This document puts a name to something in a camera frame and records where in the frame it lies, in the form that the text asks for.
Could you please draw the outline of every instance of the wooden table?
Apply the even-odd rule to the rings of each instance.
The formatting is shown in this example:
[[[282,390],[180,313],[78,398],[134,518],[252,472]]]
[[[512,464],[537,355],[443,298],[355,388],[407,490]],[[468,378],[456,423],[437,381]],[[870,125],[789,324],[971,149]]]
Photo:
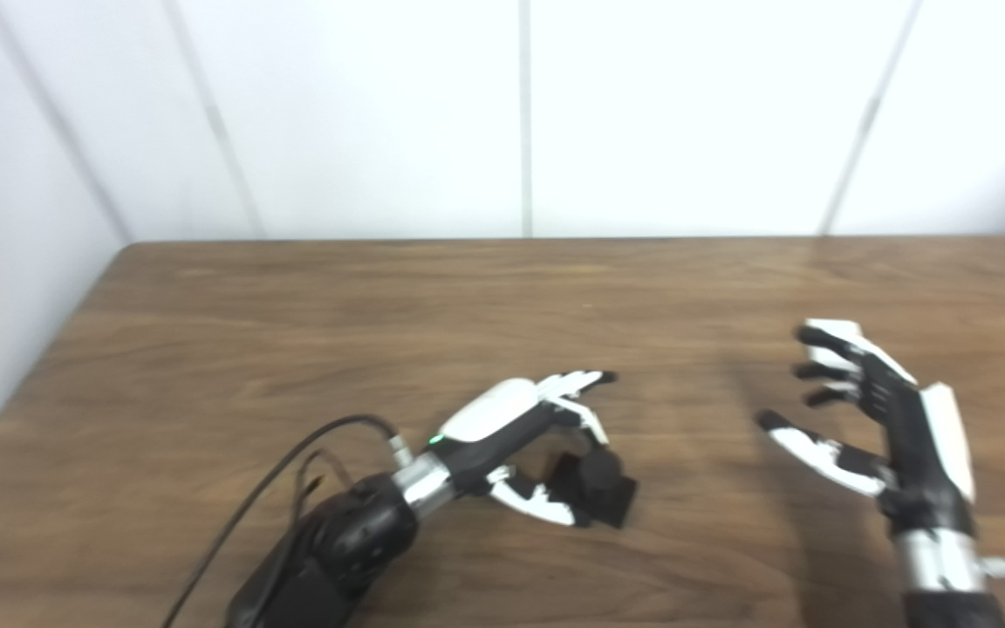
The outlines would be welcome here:
[[[787,365],[806,317],[860,321],[956,388],[982,549],[1005,554],[1005,238],[148,243],[0,417],[0,628],[156,625],[304,433],[370,411],[421,445],[494,382],[583,367],[621,374],[585,400],[641,485],[627,528],[458,501],[354,627],[900,625],[873,504],[751,424],[770,406],[880,446],[853,408],[799,406]],[[356,476],[390,465],[367,430],[328,448]],[[519,462],[541,472],[562,448],[578,442]],[[181,625],[220,624],[289,488],[251,512]]]

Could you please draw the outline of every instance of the robotic hand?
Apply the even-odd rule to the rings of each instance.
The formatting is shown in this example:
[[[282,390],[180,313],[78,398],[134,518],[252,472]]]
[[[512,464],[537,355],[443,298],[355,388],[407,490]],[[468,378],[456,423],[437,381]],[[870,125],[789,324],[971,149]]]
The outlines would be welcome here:
[[[1005,558],[976,557],[972,462],[953,389],[919,388],[849,321],[806,321],[797,339],[810,347],[811,362],[794,375],[832,380],[806,405],[854,403],[882,426],[888,457],[797,428],[773,410],[758,424],[823,476],[876,498],[906,580],[911,628],[1005,627],[986,585],[987,577],[1005,578]]]
[[[594,519],[622,526],[635,482],[622,476],[595,413],[575,401],[609,381],[614,374],[602,371],[504,381],[444,422],[416,458],[394,434],[398,472],[355,482],[307,515],[294,509],[290,532],[232,599],[228,628],[344,625],[371,584],[413,544],[419,522],[458,497],[490,495],[563,526]],[[592,448],[583,458],[564,454],[539,484],[506,461],[551,426],[582,430]]]

